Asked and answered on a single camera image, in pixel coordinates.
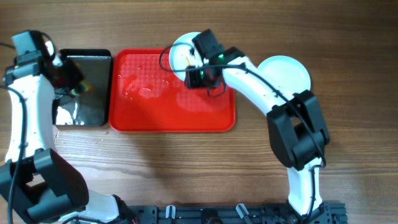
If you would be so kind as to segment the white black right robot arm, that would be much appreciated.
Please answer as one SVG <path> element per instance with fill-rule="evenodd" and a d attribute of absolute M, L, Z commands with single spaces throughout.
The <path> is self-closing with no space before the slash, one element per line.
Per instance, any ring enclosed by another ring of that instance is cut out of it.
<path fill-rule="evenodd" d="M 289 208 L 302 223 L 320 216 L 319 171 L 326 165 L 330 135 L 306 68 L 283 55 L 255 66 L 236 47 L 224 48 L 209 29 L 187 33 L 175 43 L 169 59 L 187 88 L 223 84 L 264 114 L 271 149 L 287 169 Z"/>

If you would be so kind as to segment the green yellow sponge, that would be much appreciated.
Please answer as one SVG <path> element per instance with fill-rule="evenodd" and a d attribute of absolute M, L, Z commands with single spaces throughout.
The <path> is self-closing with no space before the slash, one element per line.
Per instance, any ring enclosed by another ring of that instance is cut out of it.
<path fill-rule="evenodd" d="M 73 96 L 80 96 L 91 89 L 92 89 L 91 84 L 88 83 L 86 80 L 82 80 L 77 84 L 77 86 L 74 89 L 70 91 L 70 93 Z"/>

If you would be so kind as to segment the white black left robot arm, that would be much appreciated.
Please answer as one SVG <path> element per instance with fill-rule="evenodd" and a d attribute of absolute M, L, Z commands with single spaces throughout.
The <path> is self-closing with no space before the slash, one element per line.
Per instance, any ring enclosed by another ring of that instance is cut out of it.
<path fill-rule="evenodd" d="M 25 30 L 12 42 L 17 55 L 2 83 L 12 106 L 10 145 L 1 166 L 8 222 L 18 215 L 26 223 L 137 223 L 123 200 L 90 190 L 55 150 L 54 99 L 89 88 L 79 66 L 58 54 L 41 31 Z"/>

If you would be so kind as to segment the small white plate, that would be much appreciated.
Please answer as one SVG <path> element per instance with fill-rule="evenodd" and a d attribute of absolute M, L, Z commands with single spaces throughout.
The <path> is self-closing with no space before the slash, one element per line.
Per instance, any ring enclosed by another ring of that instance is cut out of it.
<path fill-rule="evenodd" d="M 275 87 L 284 87 L 285 90 L 292 90 L 294 93 L 311 90 L 312 80 L 308 70 L 292 57 L 272 56 L 261 62 L 257 68 L 275 81 Z"/>

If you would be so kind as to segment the white plate with sauce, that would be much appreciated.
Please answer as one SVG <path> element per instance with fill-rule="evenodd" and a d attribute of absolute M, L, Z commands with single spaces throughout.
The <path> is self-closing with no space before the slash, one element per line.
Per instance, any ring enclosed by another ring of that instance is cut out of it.
<path fill-rule="evenodd" d="M 192 39 L 199 32 L 190 32 L 179 37 L 169 52 L 169 64 L 174 74 L 181 80 L 185 79 L 185 69 L 188 66 L 201 67 L 202 59 L 196 50 Z"/>

